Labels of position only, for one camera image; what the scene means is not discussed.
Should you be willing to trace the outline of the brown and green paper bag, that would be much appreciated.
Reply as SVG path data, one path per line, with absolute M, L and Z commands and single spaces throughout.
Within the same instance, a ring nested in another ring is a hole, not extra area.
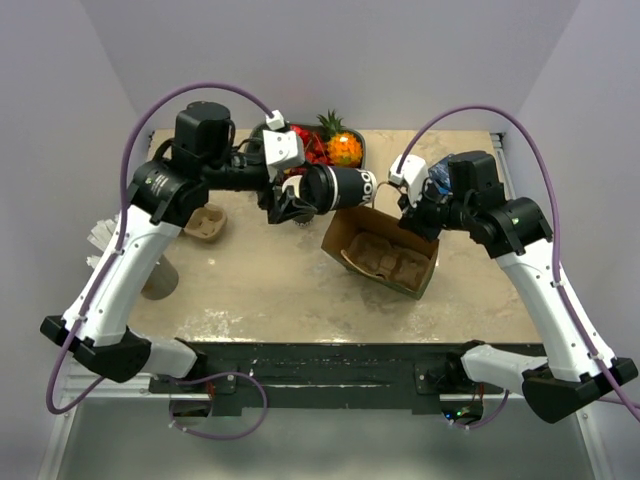
M 341 257 L 340 251 L 346 249 L 354 237 L 361 232 L 370 232 L 386 238 L 394 244 L 407 247 L 430 258 L 427 278 L 419 292 L 411 292 L 400 287 L 390 286 L 380 280 L 370 279 L 357 272 Z M 427 242 L 419 236 L 401 229 L 398 219 L 369 206 L 358 206 L 337 211 L 331 220 L 321 244 L 322 250 L 333 260 L 345 267 L 346 270 L 366 278 L 374 283 L 385 286 L 413 300 L 419 300 L 424 295 L 436 270 L 439 254 L 439 242 Z

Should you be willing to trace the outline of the black paper coffee cup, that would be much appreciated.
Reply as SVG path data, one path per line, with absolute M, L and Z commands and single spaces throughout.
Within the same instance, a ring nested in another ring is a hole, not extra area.
M 340 210 L 370 204 L 376 196 L 378 181 L 369 170 L 329 167 L 329 210 Z

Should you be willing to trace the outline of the pulp cup carrier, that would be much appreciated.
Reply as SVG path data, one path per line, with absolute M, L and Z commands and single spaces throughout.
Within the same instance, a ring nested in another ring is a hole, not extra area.
M 421 290 L 430 263 L 428 256 L 370 232 L 358 233 L 340 254 L 365 277 L 411 292 Z

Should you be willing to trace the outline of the black plastic cup lid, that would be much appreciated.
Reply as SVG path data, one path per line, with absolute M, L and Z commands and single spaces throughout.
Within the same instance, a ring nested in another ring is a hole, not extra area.
M 300 180 L 299 197 L 310 204 L 318 215 L 331 211 L 337 198 L 332 169 L 324 164 L 312 164 Z

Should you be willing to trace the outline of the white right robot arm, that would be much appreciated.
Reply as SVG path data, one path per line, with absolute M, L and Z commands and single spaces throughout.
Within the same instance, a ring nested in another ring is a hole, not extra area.
M 634 361 L 602 340 L 553 266 L 553 232 L 539 206 L 526 197 L 506 198 L 487 152 L 449 156 L 448 172 L 451 191 L 441 195 L 422 158 L 396 158 L 388 181 L 406 190 L 398 202 L 400 227 L 428 241 L 443 230 L 468 233 L 515 287 L 545 351 L 528 356 L 467 342 L 449 357 L 448 386 L 459 393 L 478 383 L 497 386 L 523 396 L 540 419 L 556 423 L 637 378 Z

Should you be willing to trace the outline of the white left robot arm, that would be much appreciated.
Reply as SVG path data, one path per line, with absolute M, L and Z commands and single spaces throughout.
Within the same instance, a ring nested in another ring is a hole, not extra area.
M 156 264 L 210 191 L 257 192 L 271 224 L 306 208 L 291 188 L 278 185 L 285 170 L 306 160 L 302 139 L 281 117 L 267 121 L 255 154 L 241 152 L 234 139 L 230 111 L 221 104 L 194 102 L 178 113 L 173 139 L 135 171 L 115 235 L 89 283 L 63 315 L 43 320 L 46 338 L 118 383 L 149 373 L 171 377 L 185 392 L 205 385 L 202 354 L 181 340 L 137 334 L 128 320 Z

